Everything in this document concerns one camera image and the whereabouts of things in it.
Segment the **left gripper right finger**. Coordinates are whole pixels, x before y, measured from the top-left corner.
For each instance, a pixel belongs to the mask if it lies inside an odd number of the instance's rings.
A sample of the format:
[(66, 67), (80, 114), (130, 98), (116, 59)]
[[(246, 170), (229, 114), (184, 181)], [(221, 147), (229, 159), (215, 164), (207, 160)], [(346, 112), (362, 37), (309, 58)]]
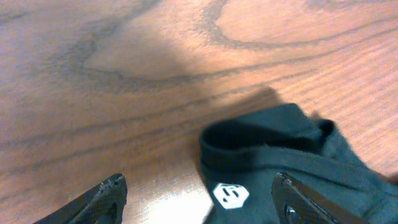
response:
[(285, 172), (275, 175), (271, 194), (280, 224), (367, 224)]

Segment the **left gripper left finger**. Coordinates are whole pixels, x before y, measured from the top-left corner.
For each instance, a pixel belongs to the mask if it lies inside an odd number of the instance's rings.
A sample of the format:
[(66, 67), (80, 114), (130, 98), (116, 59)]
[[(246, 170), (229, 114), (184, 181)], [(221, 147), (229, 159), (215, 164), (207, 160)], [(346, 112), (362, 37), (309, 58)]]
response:
[(121, 224), (127, 202), (127, 183), (113, 174), (35, 224)]

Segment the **black t-shirt with logo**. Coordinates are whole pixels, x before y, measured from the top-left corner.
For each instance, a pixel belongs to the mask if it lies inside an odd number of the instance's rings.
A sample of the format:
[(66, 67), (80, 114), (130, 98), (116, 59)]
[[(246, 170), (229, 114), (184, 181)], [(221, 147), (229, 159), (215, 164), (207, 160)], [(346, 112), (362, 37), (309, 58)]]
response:
[(354, 153), (336, 124), (285, 104), (212, 124), (200, 136), (208, 223), (278, 223), (271, 195), (286, 172), (371, 223), (397, 222), (397, 187)]

